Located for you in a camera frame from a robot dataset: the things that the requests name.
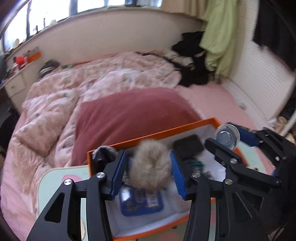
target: pillow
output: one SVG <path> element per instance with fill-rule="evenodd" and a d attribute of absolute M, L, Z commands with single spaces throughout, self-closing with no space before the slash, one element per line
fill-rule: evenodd
<path fill-rule="evenodd" d="M 101 145 L 151 135 L 199 121 L 174 90 L 146 88 L 124 91 L 81 104 L 72 166 L 82 165 L 88 151 Z"/>

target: fluffy pompom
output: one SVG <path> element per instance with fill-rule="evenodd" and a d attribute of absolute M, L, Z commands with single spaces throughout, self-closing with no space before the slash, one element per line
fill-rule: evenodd
<path fill-rule="evenodd" d="M 172 163 L 168 148 L 156 140 L 144 140 L 134 153 L 129 170 L 133 187 L 155 190 L 166 185 Z"/>

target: black cloth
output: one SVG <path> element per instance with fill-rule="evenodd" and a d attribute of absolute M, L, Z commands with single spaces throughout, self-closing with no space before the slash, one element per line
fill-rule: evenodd
<path fill-rule="evenodd" d="M 197 135 L 191 135 L 175 141 L 173 150 L 184 161 L 194 158 L 204 150 L 204 147 Z"/>
<path fill-rule="evenodd" d="M 181 56 L 191 57 L 194 62 L 195 69 L 191 67 L 184 67 L 177 63 L 170 61 L 181 73 L 182 78 L 180 85 L 189 87 L 192 84 L 205 85 L 209 82 L 209 71 L 205 67 L 205 54 L 201 57 L 195 57 L 204 51 L 199 47 L 203 32 L 183 33 L 183 40 L 172 46 L 172 50 Z"/>
<path fill-rule="evenodd" d="M 260 0 L 253 41 L 267 46 L 294 71 L 296 15 L 290 0 Z"/>

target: pink bedsheet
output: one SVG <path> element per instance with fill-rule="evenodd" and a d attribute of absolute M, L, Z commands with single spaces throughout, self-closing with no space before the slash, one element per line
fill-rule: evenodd
<path fill-rule="evenodd" d="M 221 123 L 233 123 L 255 129 L 249 116 L 241 110 L 232 96 L 220 85 L 209 83 L 206 86 L 193 85 L 190 88 L 177 86 L 175 90 L 183 96 L 197 114 L 202 118 L 216 117 Z M 15 132 L 24 124 L 27 116 L 23 113 L 17 123 Z M 24 199 L 15 181 L 12 170 L 12 150 L 7 152 L 1 186 L 1 208 L 4 218 L 21 241 L 25 241 L 35 222 L 30 212 L 28 200 Z"/>
<path fill-rule="evenodd" d="M 24 125 L 25 120 L 26 115 L 22 113 L 15 126 L 14 133 Z M 5 165 L 3 167 L 3 179 L 0 189 L 1 207 L 5 207 L 2 209 L 3 216 L 15 235 L 20 240 L 26 240 L 35 223 L 35 218 L 21 198 L 20 190 L 16 185 L 11 167 L 11 156 L 12 151 L 9 150 L 6 154 Z"/>

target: white wall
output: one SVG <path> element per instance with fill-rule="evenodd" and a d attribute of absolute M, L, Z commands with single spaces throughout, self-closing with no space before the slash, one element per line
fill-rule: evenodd
<path fill-rule="evenodd" d="M 39 33 L 7 60 L 38 46 L 43 60 L 61 64 L 93 60 L 121 51 L 151 51 L 170 47 L 181 33 L 198 31 L 200 21 L 161 12 L 158 9 L 118 8 L 74 16 Z"/>
<path fill-rule="evenodd" d="M 267 121 L 284 107 L 294 88 L 295 76 L 269 49 L 252 41 L 258 8 L 259 0 L 241 0 L 236 56 L 231 83 L 226 85 L 231 93 L 236 92 L 238 101 L 247 99 L 249 103 L 245 104 L 253 106 L 253 110 L 247 110 L 253 121 L 261 117 Z"/>

